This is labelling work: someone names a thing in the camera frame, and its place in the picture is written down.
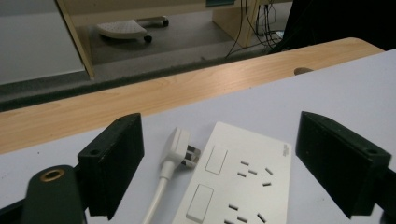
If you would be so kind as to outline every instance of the wall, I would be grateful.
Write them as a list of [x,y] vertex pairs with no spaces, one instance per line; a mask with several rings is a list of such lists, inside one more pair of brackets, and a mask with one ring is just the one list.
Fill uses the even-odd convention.
[[82,70],[55,0],[0,1],[0,84]]

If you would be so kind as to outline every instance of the chair caster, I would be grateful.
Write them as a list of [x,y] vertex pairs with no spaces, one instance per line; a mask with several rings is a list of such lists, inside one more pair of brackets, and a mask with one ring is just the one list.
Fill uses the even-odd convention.
[[167,26],[169,26],[169,20],[168,19],[163,21],[163,27],[167,27]]
[[152,36],[151,35],[145,35],[145,37],[143,37],[144,39],[145,39],[145,42],[146,43],[151,43],[151,41],[152,41]]

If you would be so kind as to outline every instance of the black cable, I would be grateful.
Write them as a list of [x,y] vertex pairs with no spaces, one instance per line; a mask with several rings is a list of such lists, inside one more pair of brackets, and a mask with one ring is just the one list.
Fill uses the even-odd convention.
[[225,58],[228,58],[228,56],[230,56],[232,54],[233,48],[235,48],[236,43],[238,42],[239,36],[241,35],[241,30],[242,30],[242,23],[243,23],[243,6],[242,6],[242,0],[241,0],[241,21],[239,24],[239,31],[238,31],[238,35],[236,36],[235,41],[233,42],[233,47],[230,49],[230,51],[228,52],[228,54],[225,56]]
[[261,39],[259,38],[259,36],[257,35],[256,31],[255,31],[254,28],[253,28],[253,25],[252,25],[251,22],[250,22],[250,19],[248,18],[248,0],[245,0],[245,14],[246,14],[246,17],[247,17],[247,22],[248,22],[250,28],[253,30],[254,35],[257,37],[257,39],[259,40],[259,42],[260,42],[263,46],[267,47],[266,45],[264,45],[264,43],[262,43],[262,40],[261,40]]
[[[270,0],[270,8],[272,8],[273,10],[275,10],[275,8],[273,7],[273,1],[274,1],[274,0]],[[264,16],[264,19],[265,19],[266,21],[269,21],[269,20],[268,20],[268,12],[269,12],[269,10],[268,10],[268,5],[266,5],[266,6],[267,6],[267,10],[265,11],[265,9],[264,9],[264,13],[266,13],[266,14],[264,14],[263,16]],[[272,34],[273,34],[274,32],[271,31],[271,30],[269,29],[269,24],[267,24],[267,25],[265,26],[266,28],[268,28],[269,31],[263,33],[263,35],[266,37],[266,43],[262,42],[262,40],[259,38],[259,36],[258,36],[258,29],[255,30],[255,29],[253,28],[253,25],[251,24],[250,19],[249,19],[249,17],[248,17],[248,0],[245,0],[245,15],[246,15],[246,17],[247,17],[247,22],[248,22],[250,28],[252,29],[253,33],[255,34],[255,36],[258,38],[258,40],[259,40],[260,43],[255,44],[255,45],[252,45],[252,46],[249,46],[249,47],[244,47],[244,48],[241,48],[241,49],[233,50],[234,47],[235,47],[235,45],[236,45],[236,43],[237,43],[237,41],[238,41],[238,39],[239,39],[239,36],[240,36],[240,34],[241,34],[241,30],[242,30],[242,25],[243,25],[243,5],[242,5],[242,0],[241,0],[241,6],[240,6],[240,8],[241,8],[241,11],[240,11],[240,12],[241,12],[241,20],[240,20],[240,25],[239,25],[238,36],[237,36],[237,38],[235,39],[235,41],[233,42],[233,47],[230,49],[230,51],[228,52],[228,54],[227,54],[227,56],[226,56],[225,58],[228,58],[230,55],[232,55],[232,54],[234,54],[234,53],[236,53],[236,52],[238,52],[238,51],[240,51],[240,50],[250,49],[250,48],[253,48],[253,47],[257,47],[257,46],[259,46],[259,45],[263,45],[263,46],[264,46],[263,51],[265,51],[265,49],[266,49],[267,47],[272,48],[272,45],[270,44],[270,41],[272,41],[274,44],[277,44],[277,43],[276,43],[276,40],[278,40],[278,39],[274,39],[274,38],[272,37]],[[258,20],[259,20],[260,17],[262,17],[262,15],[260,16],[260,15],[258,14],[258,16],[257,16],[257,21],[256,21],[256,22],[258,22]]]
[[263,34],[262,35],[259,34],[259,24],[260,24],[260,17],[261,17],[260,10],[261,10],[261,7],[262,7],[262,5],[259,5],[259,13],[257,13],[257,18],[256,18],[256,35],[259,35],[259,36],[263,36]]
[[[274,21],[272,22],[269,21],[269,14],[271,10],[274,11]],[[274,0],[270,0],[269,4],[265,5],[263,11],[262,29],[264,31],[264,36],[266,37],[266,41],[268,42],[269,47],[272,48],[278,43],[273,37],[273,34],[276,34],[276,31],[272,31],[270,27],[270,24],[276,22],[276,9],[274,8]]]

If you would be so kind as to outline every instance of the cable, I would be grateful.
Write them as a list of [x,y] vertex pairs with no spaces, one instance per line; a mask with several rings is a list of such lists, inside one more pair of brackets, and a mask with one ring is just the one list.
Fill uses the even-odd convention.
[[256,35],[259,35],[259,36],[263,36],[263,34],[262,35],[259,34],[260,17],[262,16],[262,15],[260,15],[261,7],[262,7],[262,5],[259,5],[259,9],[258,9],[259,13],[257,13],[256,24],[255,24],[256,25]]
[[274,45],[276,45],[277,43],[274,41],[273,36],[272,36],[273,32],[271,31],[271,27],[270,27],[271,23],[269,22],[269,14],[270,14],[271,8],[274,11],[274,22],[276,22],[276,10],[274,8],[273,0],[270,0],[269,8],[267,8],[267,28],[268,28],[268,32],[269,32],[271,41],[274,43]]
[[166,185],[172,178],[175,169],[180,164],[193,168],[198,162],[201,151],[195,147],[189,146],[189,140],[190,133],[180,128],[176,128],[169,138],[166,147],[169,150],[163,159],[163,167],[160,172],[160,182],[158,183],[151,205],[148,208],[142,224],[151,223],[155,211],[163,197],[163,193],[166,190]]
[[270,9],[269,9],[268,5],[266,6],[265,10],[267,11],[267,13],[266,13],[266,20],[267,20],[267,23],[266,23],[267,29],[266,29],[266,31],[267,31],[267,36],[269,36],[270,42],[272,42],[273,44],[276,45],[276,43],[275,43],[275,41],[274,41],[274,39],[272,37],[273,33],[272,33],[271,27],[270,27],[270,19],[269,19]]
[[264,43],[262,43],[262,40],[257,36],[257,33],[256,33],[256,31],[254,30],[253,25],[252,25],[251,22],[250,22],[250,18],[248,17],[248,0],[245,0],[245,14],[246,14],[246,17],[247,17],[247,22],[248,22],[250,28],[253,30],[254,35],[257,37],[257,39],[259,40],[259,42],[260,42],[263,46],[265,46]]
[[264,7],[264,22],[262,23],[263,26],[263,35],[265,36],[265,40],[267,41],[267,44],[269,45],[269,39],[268,39],[268,31],[267,31],[267,23],[268,23],[268,5],[265,5]]
[[236,49],[236,50],[234,50],[233,52],[231,52],[230,55],[232,55],[232,54],[234,54],[234,53],[236,53],[236,52],[239,52],[239,51],[241,51],[241,50],[244,50],[244,49],[254,48],[254,47],[259,46],[259,45],[261,45],[261,43],[258,43],[258,44],[255,44],[255,45],[252,45],[252,46],[249,46],[249,47],[244,47],[244,48],[241,48],[241,49]]
[[228,51],[228,54],[225,56],[225,58],[228,58],[228,56],[230,56],[232,54],[233,48],[235,48],[236,43],[238,42],[239,36],[241,35],[241,30],[242,30],[242,23],[243,23],[243,15],[244,14],[244,10],[242,7],[242,0],[241,0],[241,20],[240,20],[240,24],[239,24],[239,31],[238,31],[238,35],[235,39],[235,41],[233,42],[233,47],[230,49],[230,51]]
[[166,190],[167,183],[168,183],[168,179],[160,178],[160,183],[158,184],[157,190],[155,191],[154,194],[154,198],[151,202],[151,205],[148,208],[148,211],[142,223],[144,224],[151,223],[151,220],[154,217],[154,213],[157,210],[158,204],[160,204],[160,200],[163,197],[163,193]]

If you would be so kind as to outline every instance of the mounting hole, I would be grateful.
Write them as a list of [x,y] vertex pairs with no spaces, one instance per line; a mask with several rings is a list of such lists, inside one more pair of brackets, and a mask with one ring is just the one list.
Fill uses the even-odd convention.
[[42,176],[40,176],[40,180],[43,182],[50,182],[50,181],[59,179],[63,175],[64,175],[64,170],[54,169],[54,170],[47,171]]
[[366,151],[367,151],[368,153],[370,153],[370,154],[376,154],[376,153],[378,153],[375,149],[371,149],[371,148],[366,149]]
[[90,151],[90,154],[93,156],[96,156],[97,154],[99,154],[99,152],[100,152],[99,150],[94,149],[94,150]]

